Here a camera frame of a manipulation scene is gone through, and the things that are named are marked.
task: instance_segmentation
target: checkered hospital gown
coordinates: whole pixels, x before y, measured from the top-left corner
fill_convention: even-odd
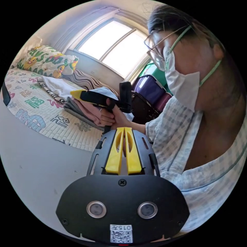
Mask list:
[[[190,210],[181,234],[198,228],[217,212],[236,185],[247,157],[246,114],[227,152],[207,164],[183,171],[201,119],[201,112],[193,113],[172,97],[159,117],[146,123],[161,177],[182,191]]]

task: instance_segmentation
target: hand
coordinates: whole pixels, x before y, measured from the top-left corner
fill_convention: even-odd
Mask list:
[[[106,100],[106,104],[110,105],[110,99]],[[111,129],[117,129],[120,127],[130,127],[131,122],[121,112],[121,110],[115,105],[113,108],[113,114],[108,112],[106,109],[101,109],[100,121],[103,125],[111,126]]]

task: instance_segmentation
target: ear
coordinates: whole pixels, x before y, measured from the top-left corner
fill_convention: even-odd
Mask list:
[[[216,58],[216,60],[219,61],[223,59],[224,52],[219,44],[214,44],[213,51],[214,51],[214,57]]]

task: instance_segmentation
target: bed sheet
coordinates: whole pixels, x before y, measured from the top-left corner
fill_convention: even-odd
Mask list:
[[[63,109],[38,83],[39,74],[9,69],[5,84],[11,101],[8,109],[23,124],[55,141],[93,151],[102,131],[79,120]],[[80,89],[76,84],[64,81]]]

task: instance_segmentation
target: white towel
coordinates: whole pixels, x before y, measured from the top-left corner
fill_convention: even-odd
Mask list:
[[[67,84],[63,79],[41,76],[40,80],[43,81],[53,93],[57,94],[65,101],[67,101],[68,97],[71,98],[71,91],[77,90],[77,88]]]

